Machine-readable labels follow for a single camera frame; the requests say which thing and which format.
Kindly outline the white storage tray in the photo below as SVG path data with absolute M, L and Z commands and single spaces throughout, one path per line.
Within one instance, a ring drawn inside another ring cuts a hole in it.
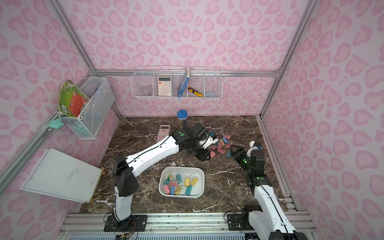
M 167 167 L 158 190 L 165 197 L 198 199 L 205 191 L 205 173 L 199 168 Z

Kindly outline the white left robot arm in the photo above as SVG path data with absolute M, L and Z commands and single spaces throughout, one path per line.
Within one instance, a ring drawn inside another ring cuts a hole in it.
M 216 134 L 197 123 L 191 128 L 176 128 L 167 137 L 139 153 L 127 157 L 116 156 L 110 174 L 114 180 L 115 206 L 106 219 L 104 232 L 144 231 L 147 216 L 134 217 L 131 213 L 133 195 L 140 187 L 137 177 L 157 162 L 183 150 L 201 162 L 210 160 L 209 147 L 217 142 Z

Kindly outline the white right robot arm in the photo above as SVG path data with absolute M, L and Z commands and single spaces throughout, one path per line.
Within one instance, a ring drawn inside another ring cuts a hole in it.
M 258 208 L 244 207 L 242 221 L 255 230 L 260 240 L 306 240 L 290 223 L 276 197 L 271 181 L 265 174 L 265 153 L 260 143 L 252 141 L 245 150 L 230 146 L 231 157 L 246 172 L 247 186 L 259 203 Z

